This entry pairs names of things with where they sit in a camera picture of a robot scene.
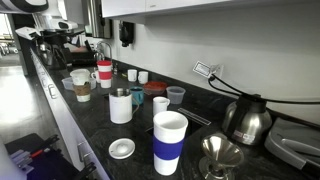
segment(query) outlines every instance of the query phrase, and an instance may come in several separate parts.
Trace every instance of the countertop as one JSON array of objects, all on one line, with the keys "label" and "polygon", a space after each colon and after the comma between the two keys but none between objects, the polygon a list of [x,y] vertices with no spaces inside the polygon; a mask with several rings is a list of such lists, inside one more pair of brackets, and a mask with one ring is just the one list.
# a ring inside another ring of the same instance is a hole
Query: countertop
[{"label": "countertop", "polygon": [[[97,88],[91,91],[91,100],[80,103],[75,93],[65,90],[61,82],[63,78],[69,77],[67,70],[48,70],[48,72],[110,179],[203,179],[198,169],[199,160],[205,156],[200,147],[201,140],[207,135],[221,131],[224,109],[233,99],[179,81],[172,80],[168,83],[188,86],[185,87],[187,93],[182,104],[171,104],[168,110],[176,111],[183,107],[212,123],[209,126],[203,126],[186,138],[176,172],[170,176],[162,176],[153,166],[152,136],[145,132],[153,127],[152,98],[154,96],[145,95],[144,104],[133,115],[133,119],[126,124],[117,125],[110,120],[109,101],[105,95],[114,88],[141,86],[140,84],[128,82],[120,74],[113,75],[112,88],[103,89],[100,84],[97,84]],[[136,146],[134,153],[122,160],[113,159],[108,153],[110,144],[119,138],[129,138]],[[229,140],[237,144],[245,156],[244,162],[234,168],[236,179],[308,179],[301,171],[268,152],[263,143],[247,146]]]}]

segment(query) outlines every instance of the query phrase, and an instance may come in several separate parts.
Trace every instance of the white cup with blue band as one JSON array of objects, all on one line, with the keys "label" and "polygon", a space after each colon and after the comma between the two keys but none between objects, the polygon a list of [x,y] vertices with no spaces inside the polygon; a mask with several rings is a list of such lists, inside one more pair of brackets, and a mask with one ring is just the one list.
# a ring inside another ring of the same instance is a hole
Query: white cup with blue band
[{"label": "white cup with blue band", "polygon": [[153,123],[154,167],[168,176],[177,169],[188,119],[174,111],[163,111],[154,116]]}]

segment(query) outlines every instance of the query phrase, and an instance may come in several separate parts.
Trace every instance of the power cord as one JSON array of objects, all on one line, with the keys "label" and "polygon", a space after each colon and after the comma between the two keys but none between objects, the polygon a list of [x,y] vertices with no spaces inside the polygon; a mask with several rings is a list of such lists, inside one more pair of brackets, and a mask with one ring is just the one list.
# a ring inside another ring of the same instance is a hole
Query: power cord
[{"label": "power cord", "polygon": [[[211,82],[214,81],[214,80],[220,81],[223,85],[227,86],[228,88],[230,88],[230,89],[232,89],[232,90],[234,90],[234,91],[236,91],[236,92],[238,92],[240,94],[237,94],[237,93],[234,93],[234,92],[230,92],[230,91],[227,91],[227,90],[223,90],[223,89],[220,89],[220,88],[217,88],[217,87],[213,86],[211,84]],[[275,100],[275,99],[267,99],[267,98],[258,97],[258,96],[245,93],[243,91],[240,91],[239,89],[236,89],[236,88],[232,87],[231,85],[227,84],[226,82],[224,82],[223,80],[221,80],[220,78],[218,78],[214,74],[211,74],[210,78],[208,79],[208,83],[212,88],[214,88],[214,89],[216,89],[218,91],[221,91],[221,92],[224,92],[224,93],[228,93],[228,94],[232,94],[232,95],[235,95],[235,96],[248,95],[248,96],[253,96],[254,98],[262,100],[262,101],[268,101],[268,102],[273,102],[273,103],[282,103],[282,104],[302,104],[302,105],[320,104],[320,102],[317,102],[317,101],[314,101],[314,102],[282,101],[282,100]]]}]

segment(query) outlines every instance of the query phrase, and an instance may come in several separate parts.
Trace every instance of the floor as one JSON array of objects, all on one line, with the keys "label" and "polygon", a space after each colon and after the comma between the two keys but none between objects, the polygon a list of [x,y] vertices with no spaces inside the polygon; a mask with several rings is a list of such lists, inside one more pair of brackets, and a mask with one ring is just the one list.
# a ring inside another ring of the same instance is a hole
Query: floor
[{"label": "floor", "polygon": [[25,77],[15,55],[0,58],[1,138],[8,143],[31,133],[43,139],[58,134],[56,147],[70,160],[38,77]]}]

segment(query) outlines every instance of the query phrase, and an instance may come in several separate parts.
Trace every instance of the stainless steel kettle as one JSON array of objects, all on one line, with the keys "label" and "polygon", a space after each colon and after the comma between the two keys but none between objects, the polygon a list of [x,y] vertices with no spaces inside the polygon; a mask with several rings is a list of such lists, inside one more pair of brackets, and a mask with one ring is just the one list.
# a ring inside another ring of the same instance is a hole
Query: stainless steel kettle
[{"label": "stainless steel kettle", "polygon": [[241,95],[226,110],[222,130],[232,139],[247,145],[260,142],[262,134],[271,125],[265,100],[254,95]]}]

